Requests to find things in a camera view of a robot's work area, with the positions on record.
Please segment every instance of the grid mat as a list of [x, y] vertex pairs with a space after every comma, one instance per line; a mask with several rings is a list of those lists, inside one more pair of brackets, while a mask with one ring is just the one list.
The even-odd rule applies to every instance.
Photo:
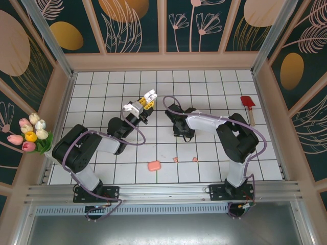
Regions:
[[[173, 136], [172, 123], [165, 115], [162, 98], [174, 95], [183, 109], [194, 107], [217, 116], [241, 114], [248, 122], [248, 112], [240, 96], [250, 95], [255, 128], [267, 139], [263, 154], [251, 161], [248, 175], [256, 181], [282, 180], [283, 173], [277, 162], [264, 113], [249, 70], [166, 70], [166, 71], [112, 71], [80, 72], [71, 95], [62, 137], [76, 124], [90, 130], [106, 133], [108, 122], [120, 116], [122, 106], [136, 101], [155, 89], [158, 98], [155, 111], [148, 117], [148, 125], [139, 124], [146, 144], [126, 146], [118, 156], [104, 152], [93, 155], [90, 164], [104, 184], [196, 183], [224, 181], [228, 173], [229, 158], [219, 138], [197, 131], [191, 142]], [[142, 142], [133, 131], [126, 139]], [[173, 161], [178, 157], [178, 164]], [[193, 162], [197, 157], [199, 163]], [[148, 162], [159, 160], [161, 169], [149, 171]], [[61, 165], [54, 164], [48, 184], [75, 184]]]

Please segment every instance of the flower bouquet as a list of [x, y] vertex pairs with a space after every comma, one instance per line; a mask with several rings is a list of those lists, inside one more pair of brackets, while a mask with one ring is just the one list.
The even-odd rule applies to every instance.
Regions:
[[19, 120], [21, 135], [10, 135], [7, 140], [14, 145], [21, 145], [24, 152], [39, 152], [40, 155], [48, 152], [52, 147], [53, 133], [45, 130], [45, 121], [36, 113], [29, 116], [29, 120]]

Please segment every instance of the red spatula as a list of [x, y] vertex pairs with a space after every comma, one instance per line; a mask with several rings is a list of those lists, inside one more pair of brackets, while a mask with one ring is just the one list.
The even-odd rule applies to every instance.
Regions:
[[249, 109], [250, 125], [255, 126], [253, 111], [252, 111], [252, 106], [255, 106], [255, 103], [252, 101], [250, 96], [241, 96], [241, 101], [243, 103], [243, 106], [246, 106]]

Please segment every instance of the pink tulip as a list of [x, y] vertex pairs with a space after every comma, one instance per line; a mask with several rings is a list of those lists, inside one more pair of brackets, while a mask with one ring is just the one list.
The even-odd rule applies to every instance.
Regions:
[[14, 145], [20, 145], [24, 141], [24, 138], [21, 135], [12, 134], [7, 137], [7, 140]]
[[22, 150], [24, 152], [32, 152], [35, 150], [35, 143], [34, 142], [30, 142], [30, 141], [25, 141], [23, 144], [22, 144]]
[[20, 127], [24, 126], [24, 125], [28, 125], [28, 126], [31, 126], [31, 123], [30, 121], [28, 121], [26, 118], [22, 118], [21, 120], [19, 120], [19, 125]]

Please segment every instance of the pink eraser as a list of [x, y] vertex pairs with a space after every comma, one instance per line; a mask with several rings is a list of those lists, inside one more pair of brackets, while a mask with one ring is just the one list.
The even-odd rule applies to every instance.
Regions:
[[157, 171], [157, 170], [161, 169], [161, 164], [159, 161], [149, 162], [148, 169], [149, 169], [149, 171]]

